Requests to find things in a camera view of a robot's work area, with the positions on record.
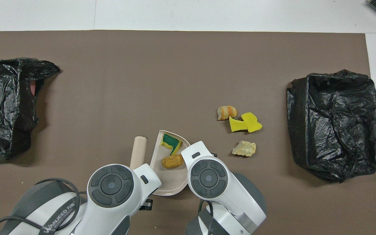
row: beige stone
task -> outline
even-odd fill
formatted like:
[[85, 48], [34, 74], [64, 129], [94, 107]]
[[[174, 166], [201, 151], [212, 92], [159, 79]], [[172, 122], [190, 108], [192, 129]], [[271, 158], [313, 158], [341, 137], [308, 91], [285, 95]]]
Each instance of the beige stone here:
[[232, 150], [231, 153], [240, 155], [240, 156], [246, 156], [250, 157], [252, 154], [254, 154], [256, 151], [256, 144], [250, 143], [247, 141], [240, 141], [239, 144]]

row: green sponge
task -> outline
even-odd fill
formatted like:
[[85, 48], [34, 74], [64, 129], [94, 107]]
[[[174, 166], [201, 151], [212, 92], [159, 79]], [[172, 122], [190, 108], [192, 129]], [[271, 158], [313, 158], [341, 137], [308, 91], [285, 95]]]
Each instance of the green sponge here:
[[172, 149], [169, 156], [172, 156], [174, 153], [178, 152], [181, 144], [181, 140], [178, 140], [177, 138], [172, 137], [168, 134], [163, 134], [161, 145], [165, 146], [168, 149]]

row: black cable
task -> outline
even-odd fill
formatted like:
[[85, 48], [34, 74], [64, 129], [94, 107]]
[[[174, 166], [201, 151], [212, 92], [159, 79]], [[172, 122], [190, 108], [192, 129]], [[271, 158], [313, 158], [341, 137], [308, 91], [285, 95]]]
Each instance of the black cable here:
[[209, 231], [207, 233], [207, 235], [210, 235], [211, 234], [210, 228], [211, 228], [212, 222], [213, 222], [213, 204], [210, 201], [206, 201], [206, 202], [210, 207], [210, 215], [211, 215], [211, 220], [210, 220], [210, 224], [209, 224]]
[[73, 220], [75, 220], [75, 217], [77, 216], [78, 211], [79, 211], [79, 206], [81, 205], [81, 196], [79, 196], [79, 190], [77, 189], [77, 187], [73, 183], [69, 182], [68, 180], [64, 180], [64, 179], [60, 179], [60, 178], [49, 178], [49, 179], [46, 179], [46, 180], [42, 180], [42, 181], [40, 181], [36, 184], [47, 182], [47, 181], [52, 181], [52, 180], [60, 181], [62, 183], [66, 183], [67, 185], [69, 185], [75, 191], [75, 194], [76, 194], [76, 209], [75, 209], [72, 217], [70, 218], [70, 220], [68, 220], [64, 225], [59, 226], [56, 229], [56, 231], [59, 231], [59, 230], [66, 228], [67, 226], [69, 226], [73, 222]]
[[29, 224], [29, 225], [35, 227], [36, 229], [39, 229], [39, 230], [42, 229], [42, 226], [34, 223], [33, 221], [27, 220], [26, 218], [22, 218], [22, 217], [18, 217], [18, 216], [7, 216], [7, 217], [3, 217], [2, 219], [0, 219], [0, 223], [4, 222], [6, 220], [20, 220], [21, 222], [24, 222], [26, 224]]
[[203, 209], [203, 203], [204, 202], [207, 202], [207, 204], [210, 207], [211, 220], [210, 220], [210, 224], [209, 224], [209, 228], [208, 228], [208, 233], [207, 233], [208, 235], [210, 235], [211, 234], [210, 228], [211, 228], [212, 222], [213, 222], [213, 204], [210, 201], [205, 201], [203, 199], [200, 199], [200, 205], [198, 206], [198, 213], [200, 213], [200, 211]]

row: white floor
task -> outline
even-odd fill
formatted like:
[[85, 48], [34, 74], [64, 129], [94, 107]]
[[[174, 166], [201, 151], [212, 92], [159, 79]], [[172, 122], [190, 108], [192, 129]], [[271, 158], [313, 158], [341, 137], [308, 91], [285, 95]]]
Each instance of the white floor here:
[[365, 0], [0, 0], [0, 31], [91, 29], [366, 33], [376, 83]]

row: black plastic bag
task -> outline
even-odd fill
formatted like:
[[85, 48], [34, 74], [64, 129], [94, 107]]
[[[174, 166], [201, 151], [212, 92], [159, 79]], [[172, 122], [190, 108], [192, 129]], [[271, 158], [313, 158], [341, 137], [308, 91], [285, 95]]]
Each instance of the black plastic bag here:
[[[38, 122], [36, 96], [43, 79], [60, 69], [48, 61], [30, 58], [0, 60], [0, 161], [30, 148], [31, 130]], [[36, 83], [35, 95], [30, 85]]]
[[294, 162], [329, 181], [376, 172], [376, 91], [367, 76], [311, 73], [287, 89]]

